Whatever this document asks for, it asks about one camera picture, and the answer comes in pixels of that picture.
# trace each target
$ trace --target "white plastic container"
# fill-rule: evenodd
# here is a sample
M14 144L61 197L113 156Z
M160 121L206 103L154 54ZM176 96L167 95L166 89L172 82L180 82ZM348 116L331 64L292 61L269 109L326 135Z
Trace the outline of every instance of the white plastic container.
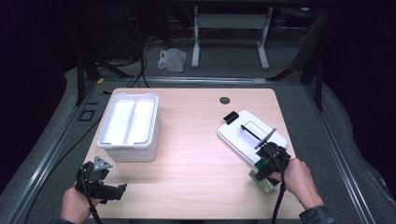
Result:
M114 95L97 145L113 161L153 161L160 132L158 101L153 93Z

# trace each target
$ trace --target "wire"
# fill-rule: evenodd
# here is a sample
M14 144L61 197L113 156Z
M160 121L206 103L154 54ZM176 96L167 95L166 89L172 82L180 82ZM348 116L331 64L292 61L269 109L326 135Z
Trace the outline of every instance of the wire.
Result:
M90 204L90 210L92 212L92 216L95 219L97 224L103 224L102 220L99 218L98 212L95 208L95 206L92 203L92 199L90 197L91 193L87 191L87 186L85 185L85 179L84 179L84 169L83 167L80 168L80 173L81 173L81 181L82 181L82 187L84 188L84 194L85 197L87 198L88 203Z
M61 164L61 162L64 160L64 158L85 138L85 136L87 136L87 134L96 126L96 124L99 123L99 121L102 119L102 116L99 117L99 119L91 126L91 128L85 132L78 140L77 142L71 146L67 152L56 162L56 164L51 168L51 170L49 171L49 174L46 176L46 178L43 181L43 184L40 186L40 188L38 189L37 194L35 195L35 197L33 198L32 203L29 206L29 210L27 211L27 214L25 216L25 220L24 223L27 223L30 214L32 213L32 209L33 206L35 205L35 201L37 200L38 195L40 194L41 190L44 188L45 184L47 183L47 181L50 179L50 176L52 175L52 173L56 170L56 168L58 168L59 164Z
M275 205L273 216L272 216L272 221L271 221L272 224L276 224L277 212L279 211L279 207L280 207L280 204L282 203L283 195L285 194L285 191L286 191L285 174L284 174L284 171L282 170L282 168L280 167L279 160L277 158L275 158L273 155L269 155L269 156L275 162L277 168L279 169L280 178L282 180L281 181L282 183L280 185L280 191L277 196L276 205Z

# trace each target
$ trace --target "hand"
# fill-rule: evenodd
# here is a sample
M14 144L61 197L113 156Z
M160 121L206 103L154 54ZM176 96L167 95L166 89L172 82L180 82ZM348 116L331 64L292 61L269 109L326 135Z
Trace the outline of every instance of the hand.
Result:
M305 210L324 204L318 195L311 172L305 162L299 159L290 160L284 175L286 189L297 197ZM278 172L273 172L268 177L281 181Z
M92 204L96 206L101 199L92 199ZM68 189L62 199L61 219L73 222L84 223L91 215L90 204L87 197L79 193L75 187Z

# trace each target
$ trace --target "sleeve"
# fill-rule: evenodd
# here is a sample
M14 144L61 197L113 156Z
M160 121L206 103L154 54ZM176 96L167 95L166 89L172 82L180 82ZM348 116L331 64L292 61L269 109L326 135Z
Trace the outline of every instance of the sleeve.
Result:
M335 220L332 217L330 209L325 206L317 206L300 214L300 220L304 224L335 224Z
M59 217L54 217L49 221L49 224L74 224L74 223L61 219Z

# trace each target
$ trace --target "tabletop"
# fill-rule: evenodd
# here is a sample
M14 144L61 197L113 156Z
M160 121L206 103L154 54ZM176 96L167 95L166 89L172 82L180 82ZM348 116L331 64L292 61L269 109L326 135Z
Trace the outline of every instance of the tabletop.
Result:
M271 218L279 185L261 191L248 175L251 164L217 136L223 118L247 110L284 136L295 157L274 91L270 89L116 89L155 93L161 117L157 154L151 162L114 162L96 144L99 124L86 157L114 165L106 185L128 184L120 201L97 206L102 218L266 219ZM223 104L221 97L230 102ZM298 218L304 209L285 192L278 218Z

